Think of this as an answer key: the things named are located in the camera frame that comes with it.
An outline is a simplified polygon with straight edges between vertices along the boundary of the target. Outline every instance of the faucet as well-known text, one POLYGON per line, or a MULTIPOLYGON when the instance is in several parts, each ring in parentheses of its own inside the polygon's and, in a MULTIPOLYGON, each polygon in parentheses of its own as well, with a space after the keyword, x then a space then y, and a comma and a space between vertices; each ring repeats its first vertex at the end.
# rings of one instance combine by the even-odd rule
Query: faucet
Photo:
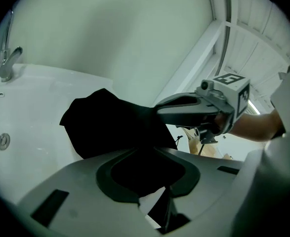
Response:
POLYGON ((21 56, 23 48, 17 47, 11 55, 5 59, 4 63, 0 65, 0 77, 2 82, 11 80, 13 76, 13 65, 17 59, 21 56))
POLYGON ((11 32, 11 25, 12 25, 12 20, 13 20, 13 9, 10 9, 8 14, 9 14, 8 23, 5 29, 1 51, 0 51, 0 77, 1 77, 2 82, 11 80, 12 75, 13 75, 12 66, 23 52, 23 49, 18 46, 11 53, 11 55, 9 55, 8 39, 11 32))

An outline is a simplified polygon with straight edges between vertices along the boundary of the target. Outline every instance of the black cloth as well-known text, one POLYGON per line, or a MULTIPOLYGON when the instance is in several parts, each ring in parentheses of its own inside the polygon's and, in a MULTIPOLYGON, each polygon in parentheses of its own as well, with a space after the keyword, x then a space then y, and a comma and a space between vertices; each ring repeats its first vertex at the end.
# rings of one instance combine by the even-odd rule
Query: black cloth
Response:
POLYGON ((76 152, 90 158, 133 147, 177 149, 166 125, 148 108, 120 100, 106 89, 75 99, 63 115, 76 152))

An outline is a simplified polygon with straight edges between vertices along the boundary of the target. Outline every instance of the black slot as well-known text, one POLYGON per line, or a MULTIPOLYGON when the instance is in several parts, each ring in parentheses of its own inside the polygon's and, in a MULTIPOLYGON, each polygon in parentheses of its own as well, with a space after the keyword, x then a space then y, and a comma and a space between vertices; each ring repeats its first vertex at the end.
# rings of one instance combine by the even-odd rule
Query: black slot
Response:
POLYGON ((158 202, 148 213, 149 217, 161 226, 161 228, 157 230, 163 235, 190 222, 185 215, 177 212, 171 196, 172 194, 169 188, 166 189, 158 202))
POLYGON ((171 187, 173 198, 188 195, 200 179, 192 163, 162 149, 138 148, 99 167, 96 182, 100 190, 117 202, 138 203, 139 197, 161 187, 171 187))
POLYGON ((226 172, 226 173, 234 174, 234 175, 237 175, 239 172, 239 169, 230 168, 230 167, 226 167, 226 166, 220 166, 217 169, 220 171, 226 172))
POLYGON ((43 226, 48 227, 68 195, 69 192, 54 190, 33 212, 31 217, 43 226))
POLYGON ((196 96, 181 96, 175 99, 168 100, 162 104, 158 104, 158 109, 169 108, 169 107, 181 107, 190 105, 199 105, 201 103, 200 99, 196 96))

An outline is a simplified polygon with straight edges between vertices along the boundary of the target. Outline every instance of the bathtub drain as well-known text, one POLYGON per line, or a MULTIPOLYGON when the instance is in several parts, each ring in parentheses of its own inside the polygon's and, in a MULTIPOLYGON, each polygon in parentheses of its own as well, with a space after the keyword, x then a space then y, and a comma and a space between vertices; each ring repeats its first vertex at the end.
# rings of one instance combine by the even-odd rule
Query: bathtub drain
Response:
POLYGON ((0 135, 0 150, 7 149, 8 145, 10 145, 10 136, 7 133, 3 133, 0 135))

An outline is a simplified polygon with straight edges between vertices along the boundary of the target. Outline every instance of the black cable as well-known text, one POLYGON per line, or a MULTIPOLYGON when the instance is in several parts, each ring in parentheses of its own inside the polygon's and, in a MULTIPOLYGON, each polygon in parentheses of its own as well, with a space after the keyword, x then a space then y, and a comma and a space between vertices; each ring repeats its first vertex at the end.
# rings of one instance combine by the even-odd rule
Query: black cable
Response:
POLYGON ((203 147, 204 147, 204 145, 205 145, 205 144, 203 144, 203 145, 202 145, 202 147, 201 147, 201 149, 200 149, 200 151, 199 151, 199 154, 198 154, 198 155, 201 155, 201 153, 202 153, 202 150, 203 150, 203 147))
POLYGON ((174 141, 174 142, 176 143, 176 146, 178 146, 178 144, 179 144, 179 140, 180 140, 182 137, 183 137, 183 136, 180 135, 180 136, 178 136, 178 138, 174 141))

